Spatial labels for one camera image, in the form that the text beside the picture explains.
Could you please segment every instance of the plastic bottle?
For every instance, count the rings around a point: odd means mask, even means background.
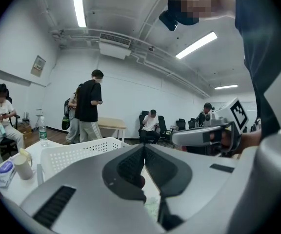
[[[40,136],[40,143],[42,147],[47,147],[47,133],[46,133],[46,124],[44,116],[40,117],[40,125],[39,125],[39,136]]]

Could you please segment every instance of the floor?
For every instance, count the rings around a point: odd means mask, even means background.
[[[59,143],[59,144],[64,144],[66,142],[66,135],[65,133],[61,133],[61,132],[57,132],[51,129],[47,129],[47,138],[53,142]],[[33,145],[34,143],[39,141],[39,133],[38,131],[34,131],[32,133],[32,135],[28,138],[25,139],[24,143],[25,143],[25,147],[29,147],[31,145]],[[133,140],[125,140],[125,142],[129,145],[134,145],[134,144],[139,144],[139,141],[137,139],[133,139]],[[169,144],[169,143],[165,143],[162,141],[158,142],[158,145],[162,145],[165,147],[169,147],[169,148],[175,148],[177,150],[180,150],[179,147],[174,147],[173,145]],[[4,160],[9,158],[8,154],[5,154],[2,157]]]

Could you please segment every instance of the cup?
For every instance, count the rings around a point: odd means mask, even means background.
[[[13,164],[16,168],[16,171],[21,179],[27,180],[30,179],[33,175],[31,165],[28,162],[28,158],[24,155],[17,155],[13,158]]]

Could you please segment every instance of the vr headset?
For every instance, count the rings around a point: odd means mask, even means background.
[[[181,0],[168,0],[168,10],[163,11],[159,19],[170,31],[176,29],[178,22],[183,25],[194,25],[199,22],[199,18],[191,17],[181,10]]]

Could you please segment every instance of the air vent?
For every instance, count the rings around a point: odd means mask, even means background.
[[[74,188],[61,186],[58,191],[56,191],[55,194],[38,210],[33,218],[41,225],[51,228],[75,191],[76,189]]]
[[[100,34],[100,41],[110,43],[113,45],[117,45],[120,47],[129,48],[131,41],[129,39],[125,39],[122,37],[117,37],[110,34],[101,33]]]

